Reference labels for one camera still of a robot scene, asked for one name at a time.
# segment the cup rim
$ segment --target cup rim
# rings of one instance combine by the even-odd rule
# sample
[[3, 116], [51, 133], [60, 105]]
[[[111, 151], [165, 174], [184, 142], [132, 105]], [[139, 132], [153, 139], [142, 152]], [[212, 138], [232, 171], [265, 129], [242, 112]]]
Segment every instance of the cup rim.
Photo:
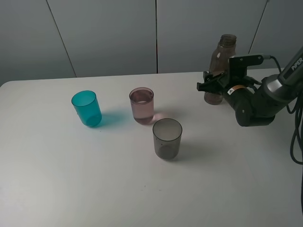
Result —
[[[160, 122], [160, 121], [162, 121], [162, 120], [167, 120], [167, 119], [173, 120], [173, 121], [177, 122], [177, 123], [180, 125], [180, 127], [181, 127], [180, 135], [178, 135], [178, 136], [177, 136], [175, 139], [173, 139], [173, 140], [163, 140], [163, 139], [159, 138], [158, 136], [156, 136], [156, 134], [155, 134], [155, 132], [154, 132], [154, 127], [155, 127], [155, 125], [156, 125], [158, 122]], [[171, 142], [171, 141], [175, 141], [175, 140], [179, 139], [179, 138], [181, 137], [181, 135], [182, 135], [182, 132], [183, 132], [183, 128], [182, 128], [182, 125], [180, 124], [180, 122], [178, 122], [177, 120], [172, 119], [172, 118], [162, 118], [162, 119], [156, 121], [156, 123], [155, 123], [155, 124], [153, 125], [153, 127], [152, 127], [152, 133], [153, 133], [153, 135], [154, 135], [156, 138], [158, 138], [159, 140], [164, 141], [164, 142]]]
[[[74, 102], [72, 101], [72, 100], [74, 99], [74, 97], [75, 97], [76, 95], [78, 95], [79, 93], [85, 92], [85, 91], [89, 91], [89, 92], [93, 93], [94, 96], [95, 96], [94, 99], [93, 99], [90, 103], [85, 104], [85, 105], [75, 105]], [[96, 98], [97, 98], [97, 95], [96, 95], [96, 93], [93, 92], [93, 91], [90, 91], [90, 90], [79, 91], [78, 93], [74, 94], [74, 96], [71, 98], [71, 104], [73, 104], [73, 105], [76, 106], [76, 107], [84, 107], [84, 106], [87, 106], [87, 105], [93, 103], [93, 102], [96, 100]]]
[[[150, 91], [151, 94], [152, 94], [152, 99], [151, 99], [149, 102], [146, 102], [146, 103], [138, 103], [138, 102], [133, 101], [133, 100], [131, 99], [131, 93], [132, 93], [134, 90], [136, 90], [136, 89], [138, 89], [138, 91], [140, 91], [140, 90], [147, 90], [147, 91]], [[153, 91], [152, 91], [150, 88], [148, 88], [148, 87], [136, 87], [136, 88], [134, 88], [134, 89], [129, 93], [128, 96], [129, 96], [129, 100], [130, 100], [132, 103], [136, 103], [137, 105], [145, 105], [145, 104], [150, 103], [150, 102], [153, 100], [153, 98], [154, 98], [154, 93], [153, 93]]]

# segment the plastic cup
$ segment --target plastic cup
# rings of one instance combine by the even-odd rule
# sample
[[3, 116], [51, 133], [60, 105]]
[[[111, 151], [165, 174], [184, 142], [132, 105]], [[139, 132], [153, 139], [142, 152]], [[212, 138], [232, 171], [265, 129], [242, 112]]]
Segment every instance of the plastic cup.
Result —
[[71, 103], [84, 125], [93, 127], [100, 123], [102, 115], [95, 92], [78, 92], [71, 99]]
[[157, 121], [153, 128], [155, 152], [159, 158], [173, 159], [179, 153], [182, 126], [171, 118]]
[[133, 116], [139, 124], [149, 124], [153, 119], [153, 91], [138, 87], [129, 94]]

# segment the teal plastic cup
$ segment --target teal plastic cup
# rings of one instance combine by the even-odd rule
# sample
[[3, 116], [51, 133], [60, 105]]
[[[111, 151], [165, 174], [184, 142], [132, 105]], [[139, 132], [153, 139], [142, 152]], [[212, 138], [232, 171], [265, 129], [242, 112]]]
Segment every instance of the teal plastic cup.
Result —
[[97, 96], [93, 91], [81, 91], [71, 99], [78, 116], [86, 126], [93, 127], [100, 123], [102, 114]]

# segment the brown plastic bottle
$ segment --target brown plastic bottle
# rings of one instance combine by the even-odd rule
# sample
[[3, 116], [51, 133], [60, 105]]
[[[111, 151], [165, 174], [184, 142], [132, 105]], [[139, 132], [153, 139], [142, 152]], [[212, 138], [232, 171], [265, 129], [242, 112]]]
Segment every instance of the brown plastic bottle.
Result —
[[[211, 72], [213, 76], [219, 75], [228, 69], [228, 59], [236, 55], [236, 40], [237, 37], [235, 35], [226, 34], [221, 36], [209, 66], [209, 72]], [[222, 102], [223, 96], [205, 92], [204, 100], [211, 105], [218, 105]]]

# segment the table surface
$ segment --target table surface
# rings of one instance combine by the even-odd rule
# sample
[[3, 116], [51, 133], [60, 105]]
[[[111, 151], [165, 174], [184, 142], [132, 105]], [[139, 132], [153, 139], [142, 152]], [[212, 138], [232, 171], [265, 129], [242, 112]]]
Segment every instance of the table surface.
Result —
[[[197, 82], [201, 72], [4, 84], [0, 226], [301, 227], [294, 116], [283, 110], [269, 126], [240, 127], [226, 102], [204, 102]], [[175, 160], [158, 158], [152, 126], [132, 118], [136, 87], [154, 91], [156, 120], [182, 124]], [[82, 90], [97, 94], [100, 127], [84, 126], [71, 104]]]

